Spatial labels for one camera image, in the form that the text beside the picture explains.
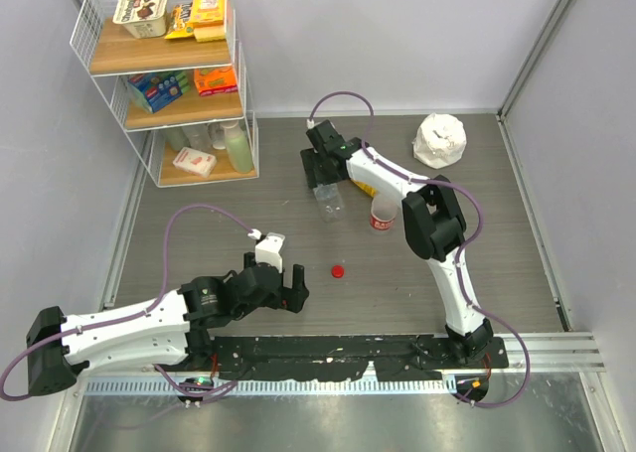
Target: cable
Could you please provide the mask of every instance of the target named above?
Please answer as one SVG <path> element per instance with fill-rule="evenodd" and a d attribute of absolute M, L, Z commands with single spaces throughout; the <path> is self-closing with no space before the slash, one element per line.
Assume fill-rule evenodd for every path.
<path fill-rule="evenodd" d="M 0 375 L 0 398 L 2 398 L 4 400 L 11 401 L 11 402 L 15 402 L 15 401 L 19 401 L 19 400 L 25 400 L 25 399 L 28 399 L 29 397 L 31 397 L 30 394 L 10 395 L 10 394 L 6 393 L 4 388 L 5 388 L 5 384 L 7 382 L 7 377 L 9 377 L 9 374 L 11 373 L 11 371 L 22 360 L 27 358 L 34 351 L 39 350 L 40 348 L 46 346 L 49 343 L 52 343 L 53 341 L 57 341 L 57 340 L 60 340 L 62 338 L 65 338 L 66 336 L 75 335 L 75 334 L 81 334 L 81 333 L 83 333 L 85 331 L 96 330 L 98 328 L 104 328 L 106 326 L 120 325 L 121 323 L 126 323 L 128 321 L 136 320 L 137 318 L 141 318 L 143 316 L 146 316 L 147 314 L 151 313 L 155 308 L 157 308 L 159 306 L 159 304 L 163 301 L 164 296 L 166 296 L 167 289 L 168 289 L 168 239 L 170 238 L 170 231 L 172 230 L 172 226 L 173 226 L 173 224 L 174 224 L 174 222 L 175 222 L 175 220 L 177 219 L 178 216 L 180 216 L 184 212 L 191 211 L 193 209 L 207 209 L 207 210 L 210 210 L 210 211 L 213 211 L 213 212 L 218 212 L 219 214 L 223 214 L 227 218 L 235 221 L 237 224 L 242 226 L 248 232 L 252 232 L 253 231 L 253 228 L 249 227 L 241 219 L 235 217 L 233 214 L 231 214 L 228 211 L 225 211 L 225 210 L 223 210 L 223 209 L 221 209 L 219 207 L 210 206 L 208 204 L 191 204 L 189 206 L 182 207 L 177 212 L 175 212 L 175 214 L 170 218 L 170 220 L 166 224 L 166 230 L 164 232 L 164 237 L 163 237 L 163 279 L 162 279 L 162 282 L 161 282 L 161 293 L 159 294 L 159 296 L 157 296 L 157 298 L 155 298 L 155 300 L 152 302 L 152 304 L 148 308 L 146 308 L 145 310 L 139 311 L 139 312 L 134 313 L 132 315 L 124 316 L 123 318 L 117 318 L 115 320 L 100 321 L 100 322 L 97 322 L 97 323 L 92 323 L 90 325 L 85 325 L 85 326 L 81 326 L 81 327 L 77 327 L 77 328 L 72 328 L 72 329 L 67 330 L 67 331 L 56 333 L 55 335 L 50 336 L 48 338 L 45 338 L 44 340 L 39 341 L 38 343 L 35 343 L 34 345 L 30 346 L 25 351 L 20 353 L 11 363 L 9 363 L 9 366 L 7 366 L 7 368 L 2 372 L 2 375 Z M 167 373 L 165 373 L 161 369 L 161 367 L 155 366 L 155 368 L 159 368 L 158 371 L 160 373 L 163 372 L 162 373 L 163 377 L 168 377 Z M 168 380 L 168 382 L 170 382 L 171 384 L 176 384 L 175 382 L 172 381 L 171 378 Z M 184 395 L 191 396 L 191 397 L 205 397 L 205 396 L 211 395 L 214 392 L 210 391 L 210 392 L 205 392 L 203 394 L 194 394 L 194 393 L 190 393 L 190 392 L 185 391 L 185 392 L 182 392 L 182 393 Z"/>
<path fill-rule="evenodd" d="M 528 387 L 528 383 L 530 382 L 530 353 L 528 352 L 528 347 L 526 346 L 526 343 L 524 342 L 524 340 L 522 339 L 522 337 L 519 335 L 519 333 L 517 333 L 517 331 L 510 326 L 506 321 L 504 321 L 502 318 L 500 318 L 499 316 L 490 313 L 486 310 L 484 310 L 483 308 L 473 304 L 472 300 L 470 299 L 470 297 L 468 296 L 468 293 L 466 292 L 466 286 L 464 285 L 464 278 L 462 276 L 462 272 L 461 272 L 461 254 L 464 251 L 464 249 L 470 244 L 472 243 L 481 233 L 483 227 L 484 227 L 484 212 L 481 208 L 481 206 L 479 205 L 479 203 L 477 202 L 477 200 L 463 187 L 458 186 L 457 184 L 454 184 L 452 182 L 446 182 L 446 181 L 439 181 L 439 180 L 435 180 L 435 179 L 427 179 L 427 178 L 420 178 L 420 177 L 415 177 L 415 178 L 409 178 L 408 176 L 406 176 L 405 174 L 403 174 L 401 171 L 399 171 L 398 169 L 395 169 L 394 167 L 390 166 L 389 164 L 387 164 L 386 162 L 384 162 L 382 159 L 375 159 L 374 155 L 371 154 L 371 152 L 369 152 L 369 143 L 367 141 L 367 139 L 369 138 L 369 135 L 371 133 L 371 129 L 373 128 L 374 125 L 374 109 L 371 106 L 371 103 L 362 95 L 357 94 L 356 92 L 352 92 L 352 91 L 334 91 L 331 92 L 329 94 L 327 94 L 326 96 L 323 96 L 314 106 L 314 108 L 311 110 L 311 114 L 309 114 L 309 120 L 313 121 L 314 115 L 316 114 L 316 111 L 318 110 L 318 107 L 320 107 L 320 105 L 326 101 L 327 99 L 334 97 L 334 96 L 338 96 L 338 95 L 349 95 L 352 97 L 356 97 L 357 99 L 361 100 L 369 109 L 369 122 L 367 123 L 367 127 L 365 128 L 364 134 L 362 136 L 362 150 L 365 152 L 365 154 L 367 155 L 367 157 L 369 157 L 370 159 L 374 160 L 374 162 L 376 162 L 379 166 L 385 168 L 387 171 L 391 172 L 392 174 L 395 174 L 396 176 L 400 177 L 401 179 L 404 179 L 406 181 L 410 181 L 410 182 L 414 182 L 417 184 L 422 184 L 422 185 L 431 185 L 431 186 L 438 186 L 438 187 L 446 187 L 446 188 L 450 188 L 454 191 L 459 192 L 460 194 L 462 194 L 466 199 L 468 199 L 468 201 L 472 204 L 472 206 L 475 208 L 475 211 L 477 211 L 477 227 L 475 228 L 475 231 L 473 232 L 472 235 L 470 235 L 460 246 L 459 248 L 457 248 L 457 253 L 455 254 L 455 267 L 457 269 L 457 279 L 459 280 L 459 288 L 461 290 L 461 294 L 464 297 L 464 300 L 466 301 L 466 305 L 468 305 L 468 307 L 472 308 L 473 310 L 475 310 L 478 313 L 481 313 L 482 315 L 484 315 L 486 318 L 490 318 L 491 320 L 496 321 L 497 323 L 499 323 L 500 325 L 502 325 L 504 328 L 506 328 L 508 331 L 510 331 L 512 333 L 512 335 L 517 339 L 517 341 L 519 342 L 519 345 L 521 346 L 522 350 L 524 351 L 524 357 L 526 359 L 526 373 L 524 375 L 524 381 L 522 382 L 521 386 L 519 387 L 519 390 L 510 398 L 502 401 L 502 402 L 473 402 L 469 399 L 467 399 L 466 397 L 459 397 L 462 401 L 464 402 L 468 402 L 471 403 L 473 405 L 475 405 L 476 407 L 481 407 L 481 408 L 496 408 L 496 407 L 501 407 L 504 405 L 508 405 L 512 402 L 514 402 L 515 400 L 517 400 L 519 397 L 521 397 L 521 395 L 524 393 L 524 390 L 526 390 L 526 387 Z"/>

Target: gray wooden tabletop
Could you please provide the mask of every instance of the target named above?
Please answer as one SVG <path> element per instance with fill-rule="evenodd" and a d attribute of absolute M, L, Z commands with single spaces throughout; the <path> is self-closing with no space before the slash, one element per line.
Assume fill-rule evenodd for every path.
<path fill-rule="evenodd" d="M 422 116 L 378 117 L 371 144 L 409 170 L 429 177 L 443 174 L 479 200 L 486 225 L 468 248 L 467 261 L 483 307 L 522 332 L 561 331 L 495 116 L 459 117 L 468 146 L 459 163 L 441 171 L 412 157 L 410 143 Z M 332 121 L 348 138 L 362 134 L 367 118 L 336 117 Z M 300 314 L 257 310 L 224 328 L 224 334 L 443 332 L 439 293 L 428 266 L 406 245 L 401 220 L 386 235 L 371 233 L 371 198 L 347 181 L 339 185 L 346 218 L 323 223 L 300 161 L 299 151 L 310 147 L 304 120 L 261 119 L 259 127 L 259 179 L 171 189 L 158 189 L 147 181 L 116 305 L 147 300 L 159 293 L 166 222 L 185 205 L 209 203 L 263 232 L 286 235 L 285 265 L 289 272 L 293 263 L 304 265 L 310 290 Z M 471 231 L 476 225 L 474 210 L 464 199 L 460 204 Z M 179 287 L 196 276 L 240 270 L 242 254 L 251 250 L 253 242 L 244 230 L 219 214 L 186 213 L 176 222 L 170 239 L 170 286 Z M 343 278 L 332 277 L 335 264 L 345 267 Z"/>

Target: floor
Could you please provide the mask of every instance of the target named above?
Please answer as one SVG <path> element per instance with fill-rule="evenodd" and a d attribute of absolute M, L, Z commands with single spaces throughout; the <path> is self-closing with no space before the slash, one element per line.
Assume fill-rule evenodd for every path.
<path fill-rule="evenodd" d="M 494 374 L 488 400 L 519 387 Z M 601 452 L 577 373 L 534 374 L 506 407 L 480 410 L 448 393 L 229 397 L 201 409 L 166 395 L 89 396 L 73 452 L 135 450 Z"/>
<path fill-rule="evenodd" d="M 468 136 L 462 160 L 434 171 L 412 157 L 411 140 L 421 116 L 376 119 L 370 140 L 383 155 L 419 174 L 443 174 L 482 204 L 486 226 L 467 251 L 468 267 L 483 307 L 522 332 L 562 331 L 537 246 L 494 115 L 459 116 Z M 345 138 L 362 135 L 367 118 L 333 119 Z M 259 310 L 224 334 L 410 334 L 443 332 L 444 310 L 433 277 L 408 248 L 401 221 L 388 235 L 368 226 L 371 199 L 350 182 L 340 184 L 347 217 L 324 224 L 307 189 L 299 151 L 310 147 L 304 120 L 262 119 L 260 178 L 201 187 L 158 189 L 148 181 L 136 219 L 116 299 L 117 306 L 159 293 L 161 245 L 166 222 L 192 203 L 222 207 L 263 232 L 286 235 L 283 260 L 305 265 L 310 297 L 304 310 Z M 468 230 L 476 216 L 460 199 Z M 169 285 L 201 275 L 241 269 L 253 243 L 244 230 L 209 211 L 185 214 L 170 239 Z M 346 274 L 331 276 L 334 264 Z"/>

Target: shelf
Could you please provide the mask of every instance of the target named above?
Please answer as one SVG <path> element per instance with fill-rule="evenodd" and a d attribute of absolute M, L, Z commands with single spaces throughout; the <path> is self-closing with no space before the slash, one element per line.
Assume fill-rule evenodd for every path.
<path fill-rule="evenodd" d="M 217 156 L 217 165 L 208 177 L 199 177 L 187 172 L 181 171 L 172 165 L 177 152 L 170 146 L 166 145 L 163 151 L 163 162 L 161 165 L 161 176 L 159 178 L 159 187 L 181 186 L 186 184 L 198 184 L 215 181 L 228 181 L 233 179 L 249 179 L 256 177 L 256 171 L 252 169 L 246 174 L 237 172 L 230 164 L 228 151 L 214 150 Z"/>
<path fill-rule="evenodd" d="M 163 109 L 150 113 L 129 102 L 126 129 L 151 129 L 170 125 L 242 117 L 239 92 L 199 96 L 189 75 L 190 90 Z"/>
<path fill-rule="evenodd" d="M 194 38 L 137 40 L 107 19 L 90 62 L 91 75 L 157 72 L 232 63 L 228 41 L 198 43 Z"/>

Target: white wall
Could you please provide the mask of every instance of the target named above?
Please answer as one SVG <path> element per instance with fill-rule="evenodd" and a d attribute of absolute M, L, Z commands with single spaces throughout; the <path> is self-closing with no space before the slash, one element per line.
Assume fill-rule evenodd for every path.
<path fill-rule="evenodd" d="M 571 317 L 594 333 L 630 428 L 635 19 L 634 0 L 577 0 L 510 116 Z"/>
<path fill-rule="evenodd" d="M 499 108 L 556 0 L 236 0 L 260 113 Z M 338 98 L 330 110 L 363 110 Z"/>
<path fill-rule="evenodd" d="M 25 348 L 37 313 L 98 305 L 132 148 L 75 60 L 70 0 L 0 0 L 20 23 L 3 26 L 0 50 L 0 368 Z M 25 393 L 26 362 L 9 377 Z M 60 395 L 0 401 L 0 450 L 43 452 Z"/>

